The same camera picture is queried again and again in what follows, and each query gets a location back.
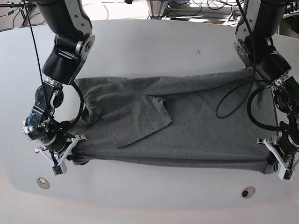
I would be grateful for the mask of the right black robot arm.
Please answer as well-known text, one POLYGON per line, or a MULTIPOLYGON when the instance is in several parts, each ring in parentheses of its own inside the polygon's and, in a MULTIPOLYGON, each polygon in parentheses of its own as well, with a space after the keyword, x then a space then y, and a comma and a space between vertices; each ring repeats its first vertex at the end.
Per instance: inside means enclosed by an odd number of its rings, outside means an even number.
POLYGON ((40 75, 45 75, 36 90, 35 104, 23 125, 23 133, 41 143, 37 151, 51 164, 56 175, 67 171, 65 159, 82 139, 68 133, 83 112, 83 94, 74 80, 94 44, 92 23, 79 0, 37 0, 38 9, 55 33, 53 50, 40 75), (57 122, 55 109, 64 99, 63 85, 72 86, 80 98, 79 112, 73 121, 57 122))

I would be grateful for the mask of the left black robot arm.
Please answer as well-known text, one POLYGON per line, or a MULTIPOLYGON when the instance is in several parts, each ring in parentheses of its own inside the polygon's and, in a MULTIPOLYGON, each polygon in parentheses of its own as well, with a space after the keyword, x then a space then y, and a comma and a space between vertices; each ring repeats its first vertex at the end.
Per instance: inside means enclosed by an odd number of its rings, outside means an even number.
POLYGON ((287 60, 277 51, 273 35, 285 13, 287 0, 245 0, 236 2, 241 19, 236 28, 237 54, 246 66, 253 68, 265 82, 264 87, 254 90, 248 98, 249 119, 258 127, 281 136, 264 139, 262 143, 270 151, 272 161, 280 164, 278 176, 282 180, 292 179, 295 173, 295 154, 299 151, 299 84, 289 75, 292 69, 287 60), (276 107, 287 115, 289 122, 279 126, 265 125, 257 121, 251 112, 254 97, 266 88, 272 87, 276 107))

